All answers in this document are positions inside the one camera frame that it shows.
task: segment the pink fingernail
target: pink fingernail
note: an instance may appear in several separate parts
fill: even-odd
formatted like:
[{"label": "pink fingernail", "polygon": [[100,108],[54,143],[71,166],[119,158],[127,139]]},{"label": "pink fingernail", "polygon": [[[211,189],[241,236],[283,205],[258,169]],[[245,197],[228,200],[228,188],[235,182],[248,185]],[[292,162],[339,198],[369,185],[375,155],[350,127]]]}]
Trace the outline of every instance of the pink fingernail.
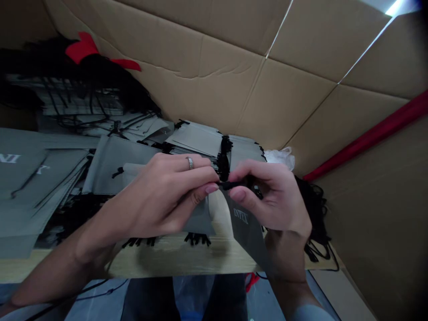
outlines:
[{"label": "pink fingernail", "polygon": [[216,190],[218,190],[217,185],[210,185],[210,186],[207,186],[207,188],[205,188],[205,193],[211,194],[211,193],[214,193]]},{"label": "pink fingernail", "polygon": [[245,192],[244,192],[243,190],[234,191],[234,192],[232,192],[232,193],[230,194],[230,197],[231,197],[234,201],[236,201],[236,202],[240,203],[240,202],[242,202],[242,201],[244,200],[244,198],[245,198]]}]

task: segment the printed logo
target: printed logo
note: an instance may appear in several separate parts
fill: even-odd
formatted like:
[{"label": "printed logo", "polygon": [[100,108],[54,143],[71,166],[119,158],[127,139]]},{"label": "printed logo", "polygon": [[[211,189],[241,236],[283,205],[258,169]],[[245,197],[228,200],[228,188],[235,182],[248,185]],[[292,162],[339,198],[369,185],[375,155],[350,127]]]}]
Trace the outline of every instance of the printed logo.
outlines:
[{"label": "printed logo", "polygon": [[0,154],[0,163],[16,164],[16,161],[19,157],[20,155],[7,154],[5,156],[4,154]]},{"label": "printed logo", "polygon": [[40,167],[39,167],[39,169],[37,170],[37,173],[36,173],[36,174],[41,175],[41,170],[42,170],[42,169],[50,169],[50,166],[46,166],[46,165],[42,165],[42,166],[40,166]]},{"label": "printed logo", "polygon": [[234,212],[236,217],[239,217],[239,219],[241,221],[243,221],[245,224],[248,225],[248,221],[247,221],[248,214],[247,213],[244,213],[241,210],[237,210],[237,209],[233,209],[233,212]]}]

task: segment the left hand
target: left hand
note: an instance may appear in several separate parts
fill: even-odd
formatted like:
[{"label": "left hand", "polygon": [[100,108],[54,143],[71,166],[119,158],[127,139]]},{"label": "left hand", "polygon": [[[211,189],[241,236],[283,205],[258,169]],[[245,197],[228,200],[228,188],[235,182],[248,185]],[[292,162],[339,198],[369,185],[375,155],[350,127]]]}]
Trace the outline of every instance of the left hand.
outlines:
[{"label": "left hand", "polygon": [[[189,160],[193,169],[189,170]],[[218,190],[219,177],[198,154],[156,154],[134,181],[91,219],[77,255],[128,238],[150,238],[181,231],[196,205]]]}]

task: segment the table surface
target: table surface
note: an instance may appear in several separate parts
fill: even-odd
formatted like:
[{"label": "table surface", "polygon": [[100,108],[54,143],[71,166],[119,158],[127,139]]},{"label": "table surface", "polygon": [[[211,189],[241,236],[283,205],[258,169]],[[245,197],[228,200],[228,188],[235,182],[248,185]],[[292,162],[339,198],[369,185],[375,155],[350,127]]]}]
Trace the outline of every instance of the table surface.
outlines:
[{"label": "table surface", "polygon": [[[155,246],[145,242],[139,247],[126,247],[113,259],[109,273],[120,278],[225,274],[261,271],[260,267],[233,238],[229,208],[220,191],[211,194],[210,214],[215,236],[211,245],[191,246],[184,242],[187,233],[167,235],[156,239]],[[29,259],[0,259],[0,283],[21,282],[51,250],[34,249]],[[339,263],[344,265],[333,249]],[[309,270],[336,268],[335,262],[319,258],[314,263],[305,254]]]}]

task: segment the silver ring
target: silver ring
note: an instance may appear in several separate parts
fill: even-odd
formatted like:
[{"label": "silver ring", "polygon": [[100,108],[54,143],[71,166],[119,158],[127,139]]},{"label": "silver ring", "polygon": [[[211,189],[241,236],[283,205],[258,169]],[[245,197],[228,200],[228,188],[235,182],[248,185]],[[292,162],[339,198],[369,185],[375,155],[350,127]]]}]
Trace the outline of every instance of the silver ring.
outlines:
[{"label": "silver ring", "polygon": [[193,169],[193,160],[190,157],[186,157],[189,160],[189,169]]}]

